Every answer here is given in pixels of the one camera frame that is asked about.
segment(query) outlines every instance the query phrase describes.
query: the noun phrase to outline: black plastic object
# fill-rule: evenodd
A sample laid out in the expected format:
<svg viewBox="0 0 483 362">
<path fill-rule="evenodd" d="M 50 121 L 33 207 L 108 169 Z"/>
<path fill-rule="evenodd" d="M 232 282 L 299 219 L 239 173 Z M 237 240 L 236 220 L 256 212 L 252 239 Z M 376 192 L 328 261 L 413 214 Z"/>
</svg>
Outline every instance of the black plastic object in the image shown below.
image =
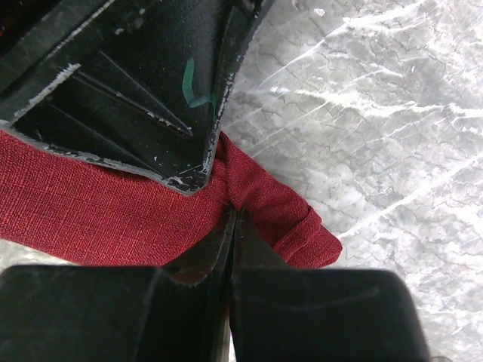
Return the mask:
<svg viewBox="0 0 483 362">
<path fill-rule="evenodd" d="M 233 210 L 163 268 L 8 269 L 0 361 L 226 361 L 228 316 L 238 362 L 429 362 L 393 273 L 291 268 Z"/>
<path fill-rule="evenodd" d="M 2 0 L 0 127 L 191 195 L 273 0 Z"/>
</svg>

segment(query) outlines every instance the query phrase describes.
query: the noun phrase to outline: white vein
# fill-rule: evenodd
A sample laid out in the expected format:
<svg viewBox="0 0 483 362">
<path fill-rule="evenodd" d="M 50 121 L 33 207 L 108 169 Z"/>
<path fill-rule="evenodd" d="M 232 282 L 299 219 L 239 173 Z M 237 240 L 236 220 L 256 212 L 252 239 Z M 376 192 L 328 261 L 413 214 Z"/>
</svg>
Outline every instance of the white vein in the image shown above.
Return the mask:
<svg viewBox="0 0 483 362">
<path fill-rule="evenodd" d="M 92 21 L 97 18 L 99 15 L 101 15 L 115 0 L 109 0 L 101 6 L 99 9 L 97 9 L 89 18 L 83 22 L 79 27 L 77 27 L 73 32 L 70 33 L 70 35 L 63 40 L 58 46 L 55 47 L 55 49 L 47 55 L 47 59 L 51 58 L 53 55 L 55 55 L 60 49 L 62 49 L 67 43 L 72 41 L 87 25 L 92 23 Z"/>
<path fill-rule="evenodd" d="M 378 23 L 385 23 L 388 20 L 393 20 L 399 17 L 406 17 L 409 15 L 411 12 L 416 10 L 422 3 L 424 3 L 425 0 L 419 0 L 418 2 L 415 2 L 413 4 L 407 5 L 403 8 L 399 9 L 393 9 L 393 10 L 388 10 L 383 12 L 380 15 L 366 15 L 364 17 L 355 17 L 355 18 L 343 18 L 344 24 L 333 30 L 331 33 L 325 36 L 321 41 L 319 41 L 317 44 L 312 46 L 309 50 L 304 51 L 302 54 L 298 55 L 291 61 L 289 61 L 287 64 L 285 64 L 283 67 L 277 69 L 275 72 L 267 76 L 265 79 L 261 81 L 261 83 L 258 85 L 257 89 L 262 87 L 268 80 L 271 78 L 275 77 L 277 74 L 280 72 L 283 72 L 285 69 L 287 69 L 289 66 L 292 64 L 307 58 L 311 56 L 322 44 L 325 43 L 325 41 L 328 38 L 333 38 L 339 35 L 342 35 L 346 33 L 350 29 L 370 29 L 370 30 L 376 30 L 378 32 L 401 32 L 405 31 L 406 29 L 414 28 L 415 26 L 420 25 L 421 23 L 424 22 L 424 20 L 421 20 L 420 23 L 417 24 L 411 24 L 409 26 L 403 26 L 403 27 L 398 27 L 398 28 L 389 28 L 387 26 L 377 26 L 376 24 Z"/>
<path fill-rule="evenodd" d="M 381 106 L 374 102 L 373 100 L 370 99 L 365 99 L 361 97 L 361 94 L 357 91 L 350 91 L 350 92 L 345 92 L 343 93 L 348 87 L 350 87 L 354 82 L 365 78 L 371 74 L 374 74 L 379 71 L 375 71 L 366 75 L 362 75 L 361 77 L 358 77 L 348 83 L 345 88 L 339 90 L 338 92 L 312 92 L 309 90 L 304 90 L 304 89 L 298 89 L 298 90 L 290 90 L 290 92 L 294 94 L 299 94 L 299 95 L 305 95 L 305 96 L 310 96 L 310 97 L 315 97 L 319 98 L 321 100 L 324 100 L 324 102 L 316 106 L 314 109 L 312 109 L 310 112 L 307 112 L 304 115 L 301 115 L 298 118 L 295 118 L 293 121 L 289 121 L 284 127 L 276 130 L 275 132 L 272 132 L 268 134 L 265 138 L 263 138 L 261 141 L 253 144 L 250 148 L 246 149 L 245 151 L 249 151 L 253 147 L 259 145 L 260 143 L 266 141 L 269 139 L 271 136 L 282 132 L 284 129 L 287 127 L 290 127 L 292 124 L 297 123 L 301 119 L 304 119 L 308 115 L 311 115 L 314 112 L 317 112 L 320 110 L 322 107 L 326 106 L 327 104 L 331 103 L 334 105 L 341 106 L 342 108 L 347 108 L 347 109 L 354 109 L 357 111 L 362 117 L 364 118 L 369 118 L 369 117 L 378 117 L 378 118 L 386 118 L 389 117 L 390 115 L 393 115 L 397 112 L 414 112 L 414 113 L 424 113 L 424 112 L 429 112 L 433 111 L 435 109 L 443 109 L 444 106 L 441 105 L 430 105 L 430 106 L 418 106 L 414 101 L 409 101 L 401 105 L 394 105 L 394 106 Z M 288 93 L 288 89 L 284 87 L 272 87 L 271 91 L 283 91 L 284 94 Z"/>
<path fill-rule="evenodd" d="M 471 166 L 474 162 L 479 161 L 480 158 L 482 158 L 482 157 L 483 157 L 483 152 L 479 152 L 476 156 L 473 156 L 473 157 L 469 158 L 468 160 L 462 162 L 458 167 L 455 167 L 453 170 L 448 171 L 447 173 L 441 175 L 440 177 L 434 179 L 433 181 L 429 181 L 427 183 L 424 183 L 421 187 L 417 188 L 415 191 L 410 193 L 408 196 L 406 196 L 402 200 L 395 202 L 394 204 L 390 205 L 389 207 L 385 208 L 384 210 L 381 210 L 377 213 L 373 213 L 372 215 L 370 215 L 369 217 L 367 217 L 367 218 L 363 219 L 362 221 L 358 222 L 352 228 L 350 228 L 346 232 L 343 232 L 342 234 L 338 235 L 337 237 L 339 239 L 342 239 L 342 238 L 348 238 L 348 237 L 351 237 L 353 235 L 356 235 L 357 232 L 360 229 L 363 229 L 364 227 L 370 225 L 373 222 L 376 222 L 381 217 L 384 217 L 385 215 L 394 211 L 397 207 L 410 204 L 411 202 L 413 202 L 417 198 L 420 198 L 421 196 L 429 194 L 431 192 L 431 190 L 433 190 L 435 187 L 443 185 L 448 180 L 450 180 L 454 175 L 459 173 L 461 170 L 467 168 L 468 166 Z"/>
</svg>

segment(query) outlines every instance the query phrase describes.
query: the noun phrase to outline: floor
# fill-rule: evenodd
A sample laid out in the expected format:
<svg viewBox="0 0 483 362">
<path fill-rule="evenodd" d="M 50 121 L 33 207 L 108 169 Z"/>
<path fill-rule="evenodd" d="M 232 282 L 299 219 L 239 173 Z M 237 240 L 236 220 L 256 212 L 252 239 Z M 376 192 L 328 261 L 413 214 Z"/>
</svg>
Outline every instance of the floor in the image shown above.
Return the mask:
<svg viewBox="0 0 483 362">
<path fill-rule="evenodd" d="M 408 285 L 433 355 L 483 360 L 483 1 L 278 0 L 224 131 Z M 0 266 L 54 262 L 12 243 Z"/>
</svg>

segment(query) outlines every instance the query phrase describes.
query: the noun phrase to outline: marble surface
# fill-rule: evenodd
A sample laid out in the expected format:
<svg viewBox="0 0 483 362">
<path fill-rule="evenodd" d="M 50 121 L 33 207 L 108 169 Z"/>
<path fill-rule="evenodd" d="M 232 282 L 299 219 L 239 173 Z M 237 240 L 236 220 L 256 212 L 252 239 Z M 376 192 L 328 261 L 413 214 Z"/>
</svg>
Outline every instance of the marble surface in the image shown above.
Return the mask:
<svg viewBox="0 0 483 362">
<path fill-rule="evenodd" d="M 278 0 L 223 130 L 408 285 L 433 355 L 483 360 L 483 1 Z M 0 266 L 55 260 L 0 243 Z"/>
</svg>

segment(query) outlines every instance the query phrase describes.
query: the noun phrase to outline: red cloth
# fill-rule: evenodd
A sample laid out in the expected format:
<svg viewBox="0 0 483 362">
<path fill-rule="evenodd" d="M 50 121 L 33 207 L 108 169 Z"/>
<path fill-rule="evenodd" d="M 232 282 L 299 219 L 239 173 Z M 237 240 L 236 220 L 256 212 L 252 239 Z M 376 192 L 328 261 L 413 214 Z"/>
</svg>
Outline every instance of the red cloth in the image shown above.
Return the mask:
<svg viewBox="0 0 483 362">
<path fill-rule="evenodd" d="M 185 197 L 149 179 L 49 155 L 0 131 L 0 238 L 81 265 L 164 265 L 203 238 L 222 209 L 248 209 L 295 267 L 335 262 L 320 217 L 220 136 L 211 181 Z"/>
</svg>

